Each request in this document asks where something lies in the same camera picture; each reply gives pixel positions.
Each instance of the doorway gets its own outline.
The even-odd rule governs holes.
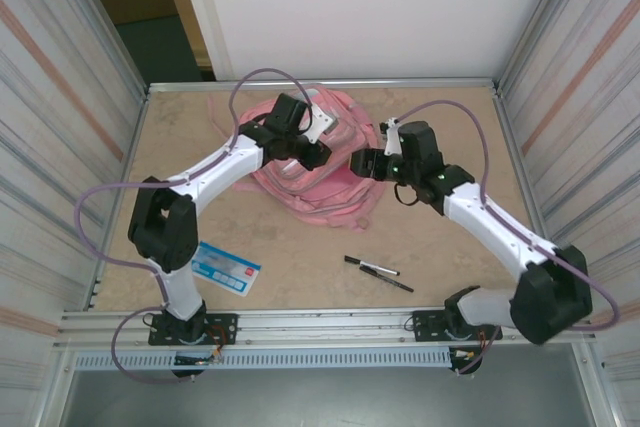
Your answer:
[[[190,0],[100,0],[146,84],[213,81]]]

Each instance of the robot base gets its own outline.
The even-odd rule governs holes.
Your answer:
[[[444,310],[416,310],[413,312],[413,335],[416,342],[451,342],[459,340],[477,341],[482,336],[489,340],[495,329],[495,325],[466,325],[455,330],[447,322]],[[496,340],[502,339],[502,329],[498,332]]]
[[[237,314],[207,313],[205,303],[189,320],[180,320],[166,310],[154,314],[149,345],[232,345],[238,330]]]

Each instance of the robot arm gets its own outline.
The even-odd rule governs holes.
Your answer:
[[[333,127],[335,119],[312,105],[310,125],[301,132],[299,126],[308,109],[306,103],[281,94],[262,124],[255,119],[240,126],[232,149],[229,139],[216,152],[168,179],[192,180],[170,188],[138,191],[128,237],[162,278],[168,298],[163,311],[167,330],[184,343],[198,342],[204,335],[206,306],[191,271],[191,258],[198,247],[198,216],[234,182],[272,160],[295,159],[307,170],[326,164],[331,150],[318,139]],[[227,154],[221,162],[193,178],[224,152]],[[149,177],[145,182],[159,181]]]
[[[530,245],[554,252],[586,273],[586,261],[578,249],[558,248],[487,199],[487,205],[527,242],[490,215],[473,177],[457,165],[444,163],[426,122],[399,125],[390,119],[381,124],[381,130],[387,135],[386,148],[355,152],[351,170],[361,177],[410,186],[416,201],[464,227],[518,282],[515,292],[473,286],[454,294],[445,302],[449,331],[462,334],[468,326],[502,325],[515,327],[529,341],[542,344],[591,313],[589,287]]]

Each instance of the marker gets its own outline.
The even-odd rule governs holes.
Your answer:
[[[348,255],[344,256],[344,261],[349,262],[350,264],[364,265],[365,267],[369,267],[370,269],[377,270],[378,272],[384,272],[386,274],[391,274],[391,275],[400,275],[400,272],[398,272],[397,270],[391,270],[391,269],[387,269],[386,267],[380,267],[379,265],[376,265],[376,264],[370,264],[369,262],[364,262],[360,259],[356,259],[355,257],[349,257]]]
[[[393,279],[390,279],[389,277],[385,277],[384,275],[382,275],[380,272],[377,272],[375,270],[373,270],[370,267],[367,267],[366,265],[361,265],[360,266],[360,270],[363,271],[365,274],[369,274],[369,275],[373,275],[374,277],[379,278],[380,280],[383,280],[391,285],[395,285],[396,287],[400,287],[402,290],[406,290],[407,292],[413,292],[413,289],[411,287],[407,287],[404,284],[401,284],[400,282],[397,282]]]

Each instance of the cable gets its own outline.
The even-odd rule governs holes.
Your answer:
[[[225,334],[224,329],[219,325],[210,325],[209,327],[210,329],[207,329],[207,333],[209,334],[209,337],[211,337],[211,340],[213,340],[213,343],[216,344],[217,355],[220,355],[222,353],[222,347],[227,345],[227,334]],[[212,329],[218,329],[220,331],[221,343],[218,343],[218,341],[216,340],[216,335]]]
[[[213,343],[216,344],[216,348],[213,352],[211,352],[211,358],[215,358],[216,355],[220,355],[220,351],[222,350],[222,345],[216,340],[216,337],[212,330],[207,330],[207,334],[213,340]]]
[[[484,357],[484,355],[489,351],[489,349],[493,345],[493,341],[496,340],[499,333],[500,333],[500,326],[496,325],[496,328],[493,330],[493,334],[491,335],[491,338],[489,339],[489,342],[486,344],[486,346],[480,351],[480,353],[471,362],[469,362],[469,364],[465,365],[462,369],[456,369],[456,374],[462,375],[471,367],[473,367],[478,362],[480,362],[482,357]]]
[[[158,384],[166,385],[166,384],[179,384],[181,382],[185,382],[193,378],[193,376],[189,376],[189,377],[181,377],[181,378],[175,378],[175,379],[154,379],[151,377],[134,374],[130,370],[125,369],[124,366],[118,360],[118,356],[116,355],[116,342],[118,341],[118,335],[124,328],[125,324],[129,322],[131,319],[133,319],[134,317],[136,317],[137,315],[140,315],[142,313],[160,312],[161,310],[162,310],[162,307],[145,307],[144,309],[136,310],[135,312],[132,312],[131,314],[127,315],[124,319],[122,319],[122,322],[120,322],[118,327],[116,327],[116,331],[113,333],[113,337],[111,338],[111,360],[113,360],[113,363],[118,368],[118,370],[122,372],[124,375],[126,375],[127,377],[129,377],[131,380],[135,380],[137,382],[141,382],[143,384],[148,384],[148,385],[158,385]]]
[[[153,318],[153,314],[150,314],[150,313],[148,313],[148,312],[147,312],[146,314],[144,314],[144,315],[142,316],[142,323],[143,323],[144,325],[146,325],[147,327],[153,327],[153,320],[152,320],[152,321],[150,321],[150,322],[149,322],[149,321],[147,321],[147,315],[151,315],[151,317]]]
[[[413,320],[413,315],[404,321],[403,327],[404,327],[404,330],[406,330],[407,332],[413,332],[414,330],[413,325],[411,326],[411,328],[407,327],[407,324],[409,323],[410,320]]]
[[[487,345],[487,336],[484,334],[484,330],[478,330],[478,339],[480,339],[480,348],[484,349]]]
[[[235,87],[233,88],[233,90],[231,91],[231,95],[229,96],[229,111],[231,113],[231,117],[233,119],[233,134],[231,137],[231,141],[229,142],[229,146],[228,149],[225,149],[217,158],[215,158],[214,160],[212,160],[209,164],[203,166],[202,168],[198,169],[197,171],[193,172],[192,174],[190,174],[186,179],[178,179],[178,180],[174,180],[174,181],[170,181],[170,182],[114,182],[111,184],[104,184],[104,185],[98,185],[96,187],[92,187],[91,189],[83,192],[80,197],[78,198],[78,200],[75,203],[75,206],[73,208],[73,221],[75,224],[75,228],[76,231],[78,233],[78,237],[80,239],[80,242],[82,242],[82,244],[87,248],[87,250],[89,250],[89,252],[91,252],[95,257],[97,257],[98,259],[106,262],[106,263],[110,263],[110,264],[114,264],[114,265],[120,265],[123,267],[131,267],[131,268],[135,268],[135,269],[141,269],[141,270],[146,270],[148,272],[151,272],[153,274],[153,276],[155,277],[157,283],[158,283],[158,287],[160,288],[160,293],[162,294],[162,305],[158,306],[158,307],[147,307],[144,309],[140,309],[136,312],[133,312],[132,314],[128,315],[127,317],[125,317],[123,319],[123,321],[120,323],[120,325],[118,325],[118,327],[116,328],[114,334],[113,334],[113,338],[111,339],[111,358],[113,359],[114,364],[116,365],[116,367],[118,368],[118,370],[120,372],[122,372],[124,375],[126,375],[127,377],[129,377],[130,379],[133,380],[137,380],[138,382],[142,382],[142,383],[148,383],[148,384],[167,384],[167,383],[175,383],[175,381],[169,381],[169,380],[158,380],[158,379],[150,379],[150,378],[146,378],[146,377],[142,377],[142,376],[138,376],[136,374],[133,374],[131,372],[129,372],[127,369],[125,369],[122,364],[118,361],[117,356],[116,356],[116,341],[118,338],[118,334],[120,333],[120,331],[122,330],[122,328],[124,327],[124,325],[131,319],[133,319],[135,316],[144,313],[144,312],[156,312],[156,311],[162,311],[163,309],[166,309],[169,306],[169,295],[167,293],[167,289],[166,286],[164,285],[164,282],[162,280],[162,277],[160,277],[159,273],[150,265],[147,264],[143,264],[141,262],[131,262],[128,260],[120,260],[120,259],[116,259],[113,257],[110,257],[106,254],[103,254],[102,252],[100,252],[91,242],[91,240],[89,240],[89,238],[87,237],[83,227],[82,227],[82,205],[84,204],[84,202],[91,197],[92,195],[97,194],[98,192],[103,192],[105,190],[112,190],[112,189],[126,189],[126,188],[137,188],[137,189],[165,189],[165,188],[171,188],[171,187],[177,187],[179,185],[183,185],[186,184],[187,182],[192,181],[193,179],[199,177],[200,175],[208,172],[209,170],[213,169],[216,165],[220,164],[220,162],[222,162],[228,155],[229,152],[231,152],[233,150],[233,148],[235,147],[237,141],[238,141],[238,129],[239,129],[239,121],[238,121],[238,116],[236,115],[235,110],[233,109],[233,101],[236,97],[236,94],[238,93],[238,91],[240,90],[240,87],[242,87],[242,85],[249,80],[251,77],[257,75],[257,74],[261,74],[264,72],[273,72],[276,73],[278,75],[281,75],[283,77],[285,77],[286,79],[290,80],[291,82],[293,82],[293,84],[300,90],[300,92],[302,93],[302,95],[305,98],[305,101],[307,102],[307,109],[309,110],[309,127],[311,127],[311,119],[312,119],[312,108],[311,108],[311,99],[309,98],[309,94],[304,90],[304,88],[302,87],[302,84],[300,82],[298,82],[296,79],[294,79],[292,76],[290,76],[289,74],[287,74],[286,72],[283,72],[280,69],[274,69],[274,68],[270,68],[270,67],[265,67],[262,69],[256,69],[253,72],[249,72],[247,75],[245,75],[242,79],[240,79],[238,81],[238,83],[235,85]]]
[[[395,183],[395,185],[393,186],[393,194],[396,196],[396,200],[398,202],[400,202],[402,205],[406,205],[407,207],[412,207],[414,205],[416,205],[420,199],[418,198],[418,194],[416,194],[416,199],[411,201],[411,202],[403,202],[402,199],[400,199],[400,193],[398,192],[398,186],[400,184],[398,184],[397,182]]]
[[[471,110],[469,110],[467,107],[465,107],[461,103],[455,102],[453,100],[433,100],[431,102],[427,102],[427,103],[418,105],[417,107],[414,107],[413,109],[409,110],[405,114],[398,117],[396,122],[398,123],[402,122],[404,119],[415,114],[416,112],[419,112],[423,109],[426,109],[427,107],[431,107],[438,104],[452,105],[454,107],[461,109],[471,118],[474,125],[476,126],[476,130],[478,131],[478,135],[480,136],[480,142],[482,142],[482,152],[484,154],[484,172],[482,173],[482,180],[480,182],[480,201],[482,202],[482,205],[484,206],[486,211],[489,213],[489,215],[491,215],[494,219],[496,219],[503,227],[505,227],[509,232],[511,232],[516,237],[518,237],[520,240],[522,240],[525,244],[529,245],[531,248],[535,249],[537,252],[544,255],[547,259],[551,260],[552,262],[555,262],[560,267],[571,272],[578,279],[585,282],[587,285],[593,288],[596,292],[598,292],[602,297],[604,297],[605,300],[609,302],[609,304],[611,305],[612,316],[611,316],[611,319],[609,319],[607,322],[603,322],[602,324],[598,324],[598,325],[574,326],[574,327],[570,327],[569,330],[577,330],[581,332],[598,332],[601,330],[608,329],[609,327],[612,327],[613,325],[618,323],[618,321],[620,320],[620,308],[618,307],[618,303],[611,296],[611,294],[609,294],[609,292],[605,290],[605,288],[602,285],[600,285],[595,280],[591,279],[589,276],[583,274],[574,266],[572,266],[565,260],[559,258],[552,252],[548,252],[546,249],[543,249],[542,247],[539,247],[538,245],[533,244],[526,235],[524,235],[518,229],[516,229],[511,224],[509,224],[509,222],[503,219],[500,216],[500,214],[498,214],[495,210],[493,210],[493,208],[491,208],[491,206],[487,203],[486,190],[487,190],[487,180],[489,178],[489,147],[487,145],[487,138],[480,125],[480,121],[475,116],[475,114],[471,112]]]

